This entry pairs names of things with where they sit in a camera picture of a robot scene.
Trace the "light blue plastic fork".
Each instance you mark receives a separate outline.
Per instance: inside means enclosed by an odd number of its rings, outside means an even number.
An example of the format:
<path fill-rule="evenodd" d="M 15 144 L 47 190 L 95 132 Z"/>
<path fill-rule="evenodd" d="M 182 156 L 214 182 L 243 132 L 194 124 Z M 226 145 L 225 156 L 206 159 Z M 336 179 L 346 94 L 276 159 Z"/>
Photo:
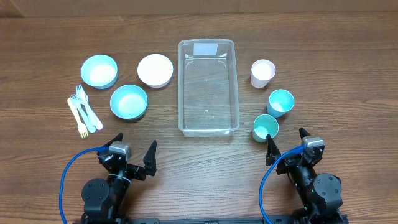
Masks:
<path fill-rule="evenodd" d="M 76 86 L 76 95 L 80 99 L 82 104 L 85 106 L 91 124 L 97 128 L 98 122 L 96 119 L 96 115 L 88 102 L 88 95 L 85 93 L 83 86 L 81 84 Z"/>

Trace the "light blue bowl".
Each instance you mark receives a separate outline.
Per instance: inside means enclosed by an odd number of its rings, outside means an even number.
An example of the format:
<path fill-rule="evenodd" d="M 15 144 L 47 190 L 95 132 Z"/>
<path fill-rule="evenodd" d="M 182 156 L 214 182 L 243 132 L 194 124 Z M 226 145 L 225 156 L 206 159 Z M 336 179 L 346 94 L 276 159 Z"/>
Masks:
<path fill-rule="evenodd" d="M 118 65 L 108 55 L 93 55 L 83 62 L 80 76 L 89 86 L 107 89 L 113 86 L 118 79 Z"/>

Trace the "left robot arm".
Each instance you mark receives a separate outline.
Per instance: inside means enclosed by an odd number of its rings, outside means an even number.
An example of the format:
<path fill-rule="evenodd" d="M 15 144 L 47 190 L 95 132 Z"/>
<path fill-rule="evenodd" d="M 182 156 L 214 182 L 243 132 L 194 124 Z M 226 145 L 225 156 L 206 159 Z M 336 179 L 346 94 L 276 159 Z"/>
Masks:
<path fill-rule="evenodd" d="M 122 139 L 123 134 L 119 133 L 97 152 L 99 163 L 108 171 L 108 177 L 91 179 L 82 188 L 82 223 L 135 222 L 119 210 L 133 180 L 144 181 L 148 175 L 155 175 L 157 142 L 153 141 L 146 152 L 144 165 L 137 166 L 129 162 L 130 145 L 123 143 Z"/>

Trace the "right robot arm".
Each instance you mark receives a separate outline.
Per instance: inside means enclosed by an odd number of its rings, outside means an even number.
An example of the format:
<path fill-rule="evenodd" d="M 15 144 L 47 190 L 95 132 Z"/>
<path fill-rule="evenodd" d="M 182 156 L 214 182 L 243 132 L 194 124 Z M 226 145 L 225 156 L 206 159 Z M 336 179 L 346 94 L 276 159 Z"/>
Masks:
<path fill-rule="evenodd" d="M 341 179 L 328 173 L 317 174 L 314 166 L 322 160 L 324 140 L 299 129 L 302 143 L 285 153 L 280 153 L 274 140 L 268 134 L 266 165 L 269 170 L 259 187 L 259 207 L 264 223 L 348 223 L 348 217 L 340 212 L 343 204 Z M 287 174 L 302 201 L 303 208 L 291 215 L 266 215 L 262 193 L 265 181 L 273 170 Z"/>

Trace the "teal bowl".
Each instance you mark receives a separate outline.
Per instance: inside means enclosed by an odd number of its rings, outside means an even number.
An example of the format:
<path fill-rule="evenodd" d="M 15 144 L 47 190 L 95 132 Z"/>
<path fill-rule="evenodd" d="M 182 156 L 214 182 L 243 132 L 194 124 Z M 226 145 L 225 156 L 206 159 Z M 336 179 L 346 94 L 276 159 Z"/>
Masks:
<path fill-rule="evenodd" d="M 147 93 L 137 85 L 124 85 L 111 95 L 111 111 L 115 116 L 125 120 L 139 119 L 146 112 Z"/>

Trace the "teal plastic fork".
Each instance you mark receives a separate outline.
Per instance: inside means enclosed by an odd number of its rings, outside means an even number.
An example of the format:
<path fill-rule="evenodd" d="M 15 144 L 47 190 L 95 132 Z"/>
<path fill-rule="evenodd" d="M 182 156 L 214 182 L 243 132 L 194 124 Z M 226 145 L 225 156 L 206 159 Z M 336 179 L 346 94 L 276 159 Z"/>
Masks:
<path fill-rule="evenodd" d="M 96 131 L 96 128 L 91 124 L 91 122 L 90 122 L 90 120 L 89 120 L 87 114 L 86 114 L 85 111 L 83 110 L 83 108 L 82 108 L 82 106 L 81 106 L 81 101 L 80 101 L 80 99 L 79 99 L 75 94 L 72 94 L 72 95 L 70 96 L 70 98 L 71 98 L 71 101 L 72 101 L 73 105 L 74 105 L 74 106 L 77 108 L 77 110 L 79 111 L 79 113 L 80 113 L 80 115 L 81 115 L 81 117 L 82 117 L 82 119 L 83 119 L 83 122 L 84 122 L 86 128 L 88 129 L 88 131 L 89 131 L 90 133 L 94 133 L 94 132 Z"/>

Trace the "white plastic spoon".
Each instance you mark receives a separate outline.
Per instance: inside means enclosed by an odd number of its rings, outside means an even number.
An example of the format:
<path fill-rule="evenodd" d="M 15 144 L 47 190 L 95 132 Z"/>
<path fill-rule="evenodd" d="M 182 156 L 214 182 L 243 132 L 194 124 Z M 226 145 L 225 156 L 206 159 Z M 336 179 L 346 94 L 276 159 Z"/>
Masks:
<path fill-rule="evenodd" d="M 91 106 L 88 102 L 88 95 L 85 93 L 82 93 L 80 95 L 83 98 L 83 101 L 85 103 L 85 106 L 88 107 L 88 117 L 92 123 L 92 125 L 97 129 L 97 130 L 102 130 L 103 129 L 103 124 L 102 122 L 99 120 L 99 118 L 97 117 L 97 115 L 95 115 L 94 111 L 91 109 Z"/>

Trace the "yellow plastic fork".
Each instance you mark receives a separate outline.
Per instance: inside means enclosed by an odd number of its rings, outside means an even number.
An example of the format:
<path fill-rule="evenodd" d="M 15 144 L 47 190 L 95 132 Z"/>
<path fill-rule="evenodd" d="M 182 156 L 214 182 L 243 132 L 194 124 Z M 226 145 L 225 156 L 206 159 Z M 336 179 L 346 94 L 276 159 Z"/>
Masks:
<path fill-rule="evenodd" d="M 82 139 L 85 139 L 88 137 L 88 130 L 86 128 L 86 125 L 81 121 L 80 119 L 80 115 L 78 113 L 77 108 L 73 105 L 72 103 L 72 99 L 68 98 L 67 103 L 69 105 L 69 108 L 75 118 L 75 121 L 77 123 L 77 128 L 78 128 L 78 132 L 81 136 Z"/>

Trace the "light blue cup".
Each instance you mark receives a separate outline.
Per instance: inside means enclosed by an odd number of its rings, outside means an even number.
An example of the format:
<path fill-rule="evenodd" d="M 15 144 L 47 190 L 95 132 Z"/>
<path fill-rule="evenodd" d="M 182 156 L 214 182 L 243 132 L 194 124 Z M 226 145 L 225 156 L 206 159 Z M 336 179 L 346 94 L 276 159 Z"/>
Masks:
<path fill-rule="evenodd" d="M 274 118 L 279 118 L 289 112 L 295 104 L 295 99 L 291 92 L 278 89 L 274 90 L 269 96 L 267 113 Z"/>

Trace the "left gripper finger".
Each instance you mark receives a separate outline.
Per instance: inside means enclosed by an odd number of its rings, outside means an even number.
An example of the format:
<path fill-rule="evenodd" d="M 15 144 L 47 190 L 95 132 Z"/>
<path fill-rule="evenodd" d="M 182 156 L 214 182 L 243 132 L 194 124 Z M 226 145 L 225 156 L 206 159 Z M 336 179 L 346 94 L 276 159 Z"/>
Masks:
<path fill-rule="evenodd" d="M 157 141 L 153 141 L 148 149 L 146 155 L 143 158 L 144 162 L 144 169 L 146 175 L 155 176 L 157 171 L 156 168 L 156 148 L 157 148 Z"/>
<path fill-rule="evenodd" d="M 104 147 L 110 147 L 110 145 L 112 145 L 113 142 L 117 141 L 117 142 L 121 142 L 123 140 L 123 133 L 119 133 L 115 138 L 113 138 L 112 140 L 110 140 L 109 142 L 107 142 Z"/>

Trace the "teal green cup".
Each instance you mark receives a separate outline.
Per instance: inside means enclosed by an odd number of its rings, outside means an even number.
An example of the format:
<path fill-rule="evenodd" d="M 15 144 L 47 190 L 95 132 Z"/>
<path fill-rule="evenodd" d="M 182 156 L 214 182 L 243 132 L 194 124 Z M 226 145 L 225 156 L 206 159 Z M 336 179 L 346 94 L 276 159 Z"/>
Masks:
<path fill-rule="evenodd" d="M 262 114 L 253 123 L 252 137 L 257 142 L 266 142 L 268 134 L 274 138 L 278 132 L 279 124 L 271 115 Z"/>

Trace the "white bowl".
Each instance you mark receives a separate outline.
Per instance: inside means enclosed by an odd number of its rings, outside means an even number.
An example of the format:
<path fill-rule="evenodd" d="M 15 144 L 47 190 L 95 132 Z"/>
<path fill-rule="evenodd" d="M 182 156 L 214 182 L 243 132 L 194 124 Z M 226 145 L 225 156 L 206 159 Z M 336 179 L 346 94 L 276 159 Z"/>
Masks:
<path fill-rule="evenodd" d="M 152 88 L 166 86 L 172 78 L 174 67 L 169 58 L 161 54 L 144 57 L 137 66 L 139 79 Z"/>

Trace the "pink cup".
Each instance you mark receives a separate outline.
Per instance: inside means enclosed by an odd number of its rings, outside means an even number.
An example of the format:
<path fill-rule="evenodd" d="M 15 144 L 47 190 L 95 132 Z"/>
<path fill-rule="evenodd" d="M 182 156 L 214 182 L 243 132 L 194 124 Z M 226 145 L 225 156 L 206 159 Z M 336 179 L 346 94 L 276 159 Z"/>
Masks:
<path fill-rule="evenodd" d="M 251 85 L 254 88 L 264 88 L 276 73 L 275 65 L 266 59 L 255 61 L 251 67 Z"/>

